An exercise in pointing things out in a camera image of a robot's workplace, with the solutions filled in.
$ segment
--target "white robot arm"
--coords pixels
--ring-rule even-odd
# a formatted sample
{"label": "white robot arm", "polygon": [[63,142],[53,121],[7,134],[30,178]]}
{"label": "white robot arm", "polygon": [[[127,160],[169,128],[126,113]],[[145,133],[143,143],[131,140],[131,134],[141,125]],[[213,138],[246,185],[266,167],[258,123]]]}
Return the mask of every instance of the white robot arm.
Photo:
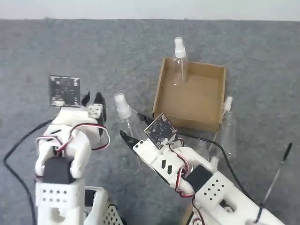
{"label": "white robot arm", "polygon": [[63,107],[37,139],[38,225],[123,225],[107,192],[84,186],[92,150],[104,149],[110,142],[102,112],[102,104]]}
{"label": "white robot arm", "polygon": [[[165,119],[157,118],[146,130],[157,132],[162,127],[161,132],[165,132],[164,129],[169,129]],[[158,148],[160,144],[153,140],[139,141],[122,131],[120,134],[134,153],[177,193],[182,197],[194,197],[191,225],[284,225],[266,209],[262,210],[257,222],[260,207],[192,148],[174,148],[175,135],[170,135],[168,140],[161,139],[162,147]]]}

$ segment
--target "open cardboard box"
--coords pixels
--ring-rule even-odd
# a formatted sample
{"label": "open cardboard box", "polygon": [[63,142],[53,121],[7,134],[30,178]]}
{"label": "open cardboard box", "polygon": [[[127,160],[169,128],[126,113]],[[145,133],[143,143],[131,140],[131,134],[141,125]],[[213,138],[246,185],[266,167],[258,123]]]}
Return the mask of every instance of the open cardboard box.
{"label": "open cardboard box", "polygon": [[173,84],[172,59],[160,71],[153,117],[165,113],[176,127],[215,132],[222,121],[226,68],[188,63],[187,81]]}

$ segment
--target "white spray nozzle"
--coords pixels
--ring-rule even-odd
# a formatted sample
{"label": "white spray nozzle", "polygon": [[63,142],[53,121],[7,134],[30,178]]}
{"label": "white spray nozzle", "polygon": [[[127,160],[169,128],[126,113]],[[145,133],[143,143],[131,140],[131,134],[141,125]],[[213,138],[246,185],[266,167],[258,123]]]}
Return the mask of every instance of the white spray nozzle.
{"label": "white spray nozzle", "polygon": [[177,58],[184,58],[187,53],[186,53],[186,48],[183,45],[183,40],[182,37],[176,37],[174,39],[175,42],[175,56]]}
{"label": "white spray nozzle", "polygon": [[117,111],[121,120],[127,119],[131,116],[131,109],[125,99],[125,95],[120,93],[114,96],[114,100],[116,102]]}
{"label": "white spray nozzle", "polygon": [[232,96],[228,96],[224,102],[224,110],[223,110],[223,115],[225,114],[225,112],[229,112],[231,109],[231,104],[233,103],[233,97]]}

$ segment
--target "clear plastic bottle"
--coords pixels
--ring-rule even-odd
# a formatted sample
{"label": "clear plastic bottle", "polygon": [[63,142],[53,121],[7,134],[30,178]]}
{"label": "clear plastic bottle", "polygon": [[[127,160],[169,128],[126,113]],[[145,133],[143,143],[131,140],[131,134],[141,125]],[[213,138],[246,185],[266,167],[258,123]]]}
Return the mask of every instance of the clear plastic bottle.
{"label": "clear plastic bottle", "polygon": [[[225,112],[222,124],[217,131],[216,142],[223,147],[228,159],[236,157],[236,120],[234,118],[234,114],[231,111]],[[211,155],[223,158],[223,154],[217,146],[213,146],[213,148],[211,149]]]}
{"label": "clear plastic bottle", "polygon": [[144,129],[147,127],[146,123],[140,120],[135,112],[133,112],[128,105],[124,94],[117,94],[114,96],[117,111],[121,119],[120,129],[127,135],[138,140],[146,140],[147,136]]}
{"label": "clear plastic bottle", "polygon": [[203,158],[205,158],[206,160],[209,160],[210,158],[210,153],[208,152],[207,148],[206,148],[206,142],[205,141],[198,141],[196,147],[194,148],[194,150],[199,153]]}
{"label": "clear plastic bottle", "polygon": [[175,57],[173,59],[173,84],[178,85],[187,80],[188,76],[188,56],[183,45],[181,37],[176,37],[175,42]]}

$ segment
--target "red wire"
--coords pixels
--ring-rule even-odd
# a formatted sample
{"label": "red wire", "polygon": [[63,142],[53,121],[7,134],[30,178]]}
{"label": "red wire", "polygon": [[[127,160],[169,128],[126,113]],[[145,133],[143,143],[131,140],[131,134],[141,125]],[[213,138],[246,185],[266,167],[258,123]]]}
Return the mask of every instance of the red wire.
{"label": "red wire", "polygon": [[[102,125],[99,125],[99,124],[95,124],[95,123],[80,123],[80,124],[77,124],[75,125],[71,130],[70,130],[70,135],[69,135],[69,138],[68,138],[68,141],[66,143],[64,143],[62,146],[59,147],[59,149],[57,149],[57,152],[59,151],[63,151],[67,145],[70,143],[70,141],[72,140],[72,132],[78,128],[78,127],[81,127],[81,126],[91,126],[91,127],[98,127],[98,128],[102,128],[102,129],[106,129],[106,127],[102,126]],[[92,149],[92,150],[101,150],[101,149],[104,149],[108,146],[109,142],[104,145],[104,146],[101,146],[99,148],[95,148],[95,149]]]}
{"label": "red wire", "polygon": [[175,191],[180,195],[180,197],[182,198],[190,198],[190,197],[193,197],[195,194],[185,194],[182,190],[177,190],[178,187],[179,187],[179,184],[180,184],[180,178],[181,178],[181,174],[184,174],[182,172],[184,168],[180,168],[178,170],[178,173],[177,173],[177,179],[176,179],[176,185],[175,185]]}
{"label": "red wire", "polygon": [[184,167],[185,167],[184,173],[186,174],[186,173],[189,171],[189,166],[188,166],[187,160],[186,160],[184,157],[182,157],[180,154],[178,154],[177,152],[175,152],[175,151],[171,148],[170,145],[169,145],[169,149],[170,149],[171,152],[175,153],[175,154],[177,155],[177,157],[180,158],[180,159],[183,161]]}

